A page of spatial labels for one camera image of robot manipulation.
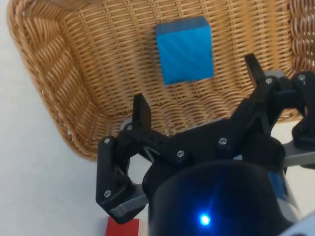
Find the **blue led light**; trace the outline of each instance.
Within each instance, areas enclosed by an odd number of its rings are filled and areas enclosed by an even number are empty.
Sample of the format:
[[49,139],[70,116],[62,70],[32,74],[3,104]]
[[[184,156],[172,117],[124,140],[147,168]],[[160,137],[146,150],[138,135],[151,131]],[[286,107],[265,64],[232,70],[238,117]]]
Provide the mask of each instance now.
[[210,222],[211,222],[211,219],[210,219],[210,217],[209,217],[208,215],[202,215],[202,216],[200,217],[200,223],[201,223],[202,225],[209,225]]

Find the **blue cube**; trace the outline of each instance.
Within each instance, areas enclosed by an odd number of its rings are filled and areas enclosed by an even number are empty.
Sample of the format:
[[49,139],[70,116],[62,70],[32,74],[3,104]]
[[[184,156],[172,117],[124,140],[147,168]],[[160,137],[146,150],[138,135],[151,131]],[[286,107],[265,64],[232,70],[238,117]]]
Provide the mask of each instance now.
[[203,16],[157,25],[164,83],[213,77],[211,28]]

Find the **wicker basket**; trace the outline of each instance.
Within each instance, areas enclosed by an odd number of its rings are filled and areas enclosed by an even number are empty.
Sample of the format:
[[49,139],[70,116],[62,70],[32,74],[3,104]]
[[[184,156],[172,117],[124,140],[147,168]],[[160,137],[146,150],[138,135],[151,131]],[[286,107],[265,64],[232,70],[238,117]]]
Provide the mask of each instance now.
[[[154,129],[174,134],[228,117],[252,92],[247,53],[289,76],[313,69],[314,13],[306,0],[10,0],[8,24],[62,137],[95,160],[98,140],[118,133],[136,93]],[[212,27],[215,78],[165,86],[156,25],[196,15]],[[286,111],[282,120],[297,117]]]

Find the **black cylinder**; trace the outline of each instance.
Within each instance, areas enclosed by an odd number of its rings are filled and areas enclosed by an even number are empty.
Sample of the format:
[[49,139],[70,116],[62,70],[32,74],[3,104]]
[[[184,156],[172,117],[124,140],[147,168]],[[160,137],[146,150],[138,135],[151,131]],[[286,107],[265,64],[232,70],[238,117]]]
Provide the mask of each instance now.
[[241,161],[184,170],[149,200],[149,236],[278,236],[294,223],[279,205],[294,205],[283,180]]

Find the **red block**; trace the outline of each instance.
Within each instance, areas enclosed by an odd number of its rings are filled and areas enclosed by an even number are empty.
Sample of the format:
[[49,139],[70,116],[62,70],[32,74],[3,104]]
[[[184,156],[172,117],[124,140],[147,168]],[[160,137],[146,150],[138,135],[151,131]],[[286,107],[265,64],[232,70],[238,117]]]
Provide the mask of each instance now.
[[139,236],[139,220],[119,225],[109,217],[105,236]]

